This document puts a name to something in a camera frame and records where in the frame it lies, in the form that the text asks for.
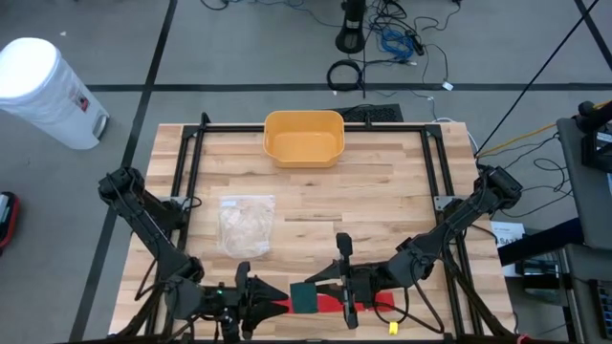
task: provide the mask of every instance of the black keyboard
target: black keyboard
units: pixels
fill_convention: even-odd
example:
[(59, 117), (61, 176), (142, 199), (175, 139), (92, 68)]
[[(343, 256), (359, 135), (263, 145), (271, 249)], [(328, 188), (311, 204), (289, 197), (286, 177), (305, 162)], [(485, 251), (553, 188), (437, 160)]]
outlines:
[(589, 280), (589, 287), (600, 320), (601, 336), (612, 339), (612, 282)]
[(403, 122), (400, 104), (357, 105), (354, 107), (332, 109), (342, 115), (345, 122)]

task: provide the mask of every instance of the green object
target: green object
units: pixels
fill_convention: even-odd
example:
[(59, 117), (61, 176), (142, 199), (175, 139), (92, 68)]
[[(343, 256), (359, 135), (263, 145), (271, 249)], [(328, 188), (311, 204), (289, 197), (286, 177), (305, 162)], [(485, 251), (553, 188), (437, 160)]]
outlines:
[(290, 287), (294, 313), (312, 314), (318, 311), (317, 286), (314, 283), (293, 283)]

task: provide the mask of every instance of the wooden tabletop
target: wooden tabletop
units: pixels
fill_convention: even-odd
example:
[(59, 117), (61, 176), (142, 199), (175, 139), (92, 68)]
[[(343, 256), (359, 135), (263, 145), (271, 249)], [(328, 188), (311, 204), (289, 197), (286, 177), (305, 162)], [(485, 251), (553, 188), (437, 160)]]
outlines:
[[(477, 177), (468, 131), (464, 123), (441, 124), (450, 174), (457, 195), (469, 195)], [(161, 124), (146, 173), (146, 188), (158, 197), (170, 193), (183, 125)], [(289, 294), (289, 286), (327, 267), (338, 256), (335, 235), (353, 238), (353, 263), (387, 260), (394, 247), (407, 237), (435, 226), (423, 148), (418, 133), (346, 133), (345, 150), (338, 165), (328, 169), (279, 169), (262, 149), (261, 133), (206, 133), (195, 196), (203, 201), (191, 215), (186, 251), (204, 265), (203, 284), (233, 285), (240, 260), (217, 248), (220, 197), (225, 195), (274, 195), (271, 250), (251, 259), (251, 273)], [(435, 143), (431, 142), (440, 190)], [(186, 194), (186, 179), (181, 194)], [(483, 218), (478, 225), (490, 228)], [(494, 239), (481, 231), (468, 231), (466, 246), (478, 293), (508, 328), (514, 327), (513, 309), (499, 264)], [(134, 301), (139, 283), (152, 261), (150, 253), (132, 236), (120, 284), (111, 329), (122, 329), (142, 301)], [(452, 316), (442, 264), (421, 285), (442, 317), (446, 332), (453, 333)], [(393, 290), (396, 306), (404, 307), (402, 290)], [(433, 316), (414, 288), (409, 289), (413, 315), (436, 326)], [(460, 292), (466, 331), (471, 323), (465, 297)], [(383, 313), (394, 318), (397, 314)], [(359, 313), (360, 325), (348, 330), (338, 313), (285, 314), (264, 321), (253, 339), (434, 339), (439, 334), (406, 320), (395, 336), (373, 312)], [(177, 321), (178, 328), (182, 322)], [(212, 323), (196, 323), (197, 337), (212, 337)]]

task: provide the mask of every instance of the yellow connector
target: yellow connector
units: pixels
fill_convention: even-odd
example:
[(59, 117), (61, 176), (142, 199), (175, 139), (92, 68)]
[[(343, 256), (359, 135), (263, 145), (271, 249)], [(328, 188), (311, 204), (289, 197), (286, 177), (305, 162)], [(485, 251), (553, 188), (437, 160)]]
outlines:
[(398, 333), (398, 323), (395, 321), (391, 321), (389, 323), (389, 334), (395, 335)]

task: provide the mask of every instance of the red cloth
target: red cloth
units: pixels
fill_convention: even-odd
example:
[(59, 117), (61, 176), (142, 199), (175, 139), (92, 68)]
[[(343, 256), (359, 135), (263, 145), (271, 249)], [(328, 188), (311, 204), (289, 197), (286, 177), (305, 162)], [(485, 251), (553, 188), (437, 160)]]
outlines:
[[(393, 301), (393, 293), (391, 292), (379, 292), (376, 294), (376, 302), (381, 302), (390, 306), (395, 306)], [(286, 301), (276, 301), (276, 304), (289, 307), (289, 313), (294, 312), (291, 299)], [(365, 307), (362, 303), (356, 305), (357, 311), (364, 311)], [(317, 309), (318, 312), (342, 312), (342, 304), (335, 298), (329, 295), (318, 294), (317, 295)], [(391, 312), (393, 310), (387, 307), (378, 307), (379, 312)]]

